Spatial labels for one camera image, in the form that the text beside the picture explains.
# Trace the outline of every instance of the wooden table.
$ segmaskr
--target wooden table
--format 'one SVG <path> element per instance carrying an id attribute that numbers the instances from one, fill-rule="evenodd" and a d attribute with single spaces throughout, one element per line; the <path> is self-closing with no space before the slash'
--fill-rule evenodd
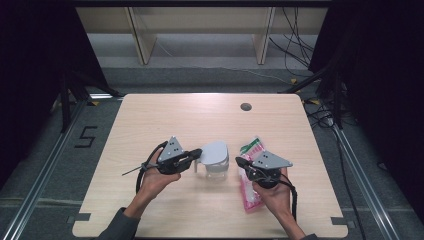
<path id="1" fill-rule="evenodd" d="M 242 103 L 252 105 L 243 111 Z M 157 238 L 286 237 L 266 207 L 243 208 L 238 167 L 240 147 L 259 136 L 266 149 L 294 163 L 289 171 L 299 199 L 298 223 L 305 233 L 345 237 L 347 227 L 333 225 L 343 217 L 301 101 L 292 94 L 129 94 L 121 105 L 99 160 L 81 213 L 78 237 L 98 236 L 120 207 L 135 195 L 137 172 L 122 173 L 144 162 L 159 144 L 176 136 L 185 150 L 223 140 L 230 167 L 223 182 L 206 179 L 198 165 L 182 173 L 148 206 L 136 236 Z"/>

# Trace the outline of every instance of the gray carpet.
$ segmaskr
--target gray carpet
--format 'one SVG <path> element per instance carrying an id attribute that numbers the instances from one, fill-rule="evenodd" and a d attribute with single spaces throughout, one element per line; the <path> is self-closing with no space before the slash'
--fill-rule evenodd
<path id="1" fill-rule="evenodd" d="M 290 81 L 293 78 L 293 74 L 286 70 L 252 71 L 256 74 L 275 76 L 284 81 Z M 104 69 L 104 73 L 110 86 L 122 93 L 276 93 L 289 87 L 275 78 L 228 69 Z M 307 71 L 296 73 L 310 74 Z M 311 84 L 298 94 L 302 99 L 314 97 L 317 85 L 318 83 Z M 88 89 L 91 93 L 101 93 L 94 88 Z M 75 239 L 69 217 L 72 218 L 78 213 L 119 106 L 120 101 L 101 101 L 97 106 L 84 108 L 21 239 Z M 318 107 L 313 104 L 306 105 L 308 112 L 314 112 Z M 368 143 L 360 125 L 357 125 L 349 115 L 344 118 L 344 121 L 346 124 L 343 124 L 343 131 L 348 136 L 355 154 L 395 223 L 401 239 L 424 239 L 423 225 L 390 174 L 377 166 L 378 154 Z M 85 133 L 85 135 L 94 136 L 95 139 L 90 148 L 75 148 L 90 142 L 88 139 L 80 139 L 85 127 L 96 127 L 86 129 Z M 19 164 L 2 189 L 0 193 L 1 234 L 31 188 L 32 182 L 59 136 L 60 128 L 61 112 L 58 108 L 46 123 L 30 156 Z M 346 187 L 341 181 L 342 171 L 335 137 L 329 129 L 314 127 L 313 131 L 343 215 L 348 222 L 354 222 L 356 226 L 349 229 L 346 239 L 361 239 L 358 219 L 353 212 Z M 365 229 L 367 239 L 384 239 L 349 167 L 345 165 L 349 187 L 359 211 L 359 221 Z"/>

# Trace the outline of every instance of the black sleeve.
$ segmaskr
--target black sleeve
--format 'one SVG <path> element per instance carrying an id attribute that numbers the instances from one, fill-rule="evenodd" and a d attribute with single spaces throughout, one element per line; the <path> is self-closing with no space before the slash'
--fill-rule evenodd
<path id="1" fill-rule="evenodd" d="M 308 236 L 302 238 L 302 240 L 318 240 L 318 237 L 315 234 L 311 234 L 311 235 L 308 235 Z"/>
<path id="2" fill-rule="evenodd" d="M 97 240 L 132 240 L 134 238 L 140 219 L 125 216 L 124 210 L 125 208 L 118 210 L 112 222 Z"/>

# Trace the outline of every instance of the hand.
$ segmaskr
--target hand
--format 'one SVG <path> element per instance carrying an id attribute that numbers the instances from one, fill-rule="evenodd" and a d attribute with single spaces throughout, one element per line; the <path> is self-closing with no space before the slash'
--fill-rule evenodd
<path id="1" fill-rule="evenodd" d="M 156 163 L 161 152 L 161 149 L 156 151 L 150 162 Z M 150 201 L 155 199 L 168 184 L 178 181 L 180 178 L 181 174 L 179 173 L 164 175 L 156 168 L 150 168 L 144 173 L 140 190 L 128 208 L 124 211 L 124 214 L 128 217 L 140 218 Z"/>
<path id="2" fill-rule="evenodd" d="M 281 168 L 281 173 L 288 177 L 287 168 Z M 266 189 L 253 182 L 253 190 L 255 190 L 262 198 L 269 211 L 277 218 L 281 226 L 286 231 L 290 239 L 301 239 L 305 237 L 305 233 L 297 225 L 290 211 L 290 188 L 284 184 Z"/>

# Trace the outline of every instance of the plastic bag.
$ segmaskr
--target plastic bag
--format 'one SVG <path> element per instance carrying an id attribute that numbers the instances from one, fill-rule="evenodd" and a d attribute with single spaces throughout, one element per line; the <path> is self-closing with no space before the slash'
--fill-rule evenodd
<path id="1" fill-rule="evenodd" d="M 265 147 L 259 137 L 255 137 L 248 145 L 241 147 L 240 157 L 253 161 Z M 241 193 L 243 196 L 243 205 L 246 212 L 251 212 L 254 209 L 263 205 L 261 196 L 253 190 L 252 181 L 247 178 L 246 171 L 239 168 Z"/>

